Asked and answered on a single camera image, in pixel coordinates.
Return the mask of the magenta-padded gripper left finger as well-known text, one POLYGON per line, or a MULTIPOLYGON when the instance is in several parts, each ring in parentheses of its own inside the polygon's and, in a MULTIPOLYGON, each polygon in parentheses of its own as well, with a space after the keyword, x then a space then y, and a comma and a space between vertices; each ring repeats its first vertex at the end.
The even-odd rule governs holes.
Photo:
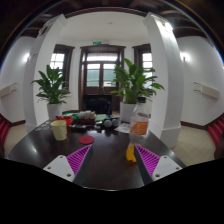
POLYGON ((92 145, 87 145, 68 156, 57 156, 44 170, 81 186, 92 154, 92 145))

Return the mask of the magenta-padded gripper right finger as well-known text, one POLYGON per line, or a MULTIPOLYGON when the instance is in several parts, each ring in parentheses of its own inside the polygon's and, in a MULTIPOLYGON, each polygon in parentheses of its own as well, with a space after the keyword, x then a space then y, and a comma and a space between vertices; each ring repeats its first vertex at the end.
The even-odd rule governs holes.
POLYGON ((182 169, 168 155, 158 156, 142 146, 134 146, 134 156, 145 185, 164 178, 182 169))

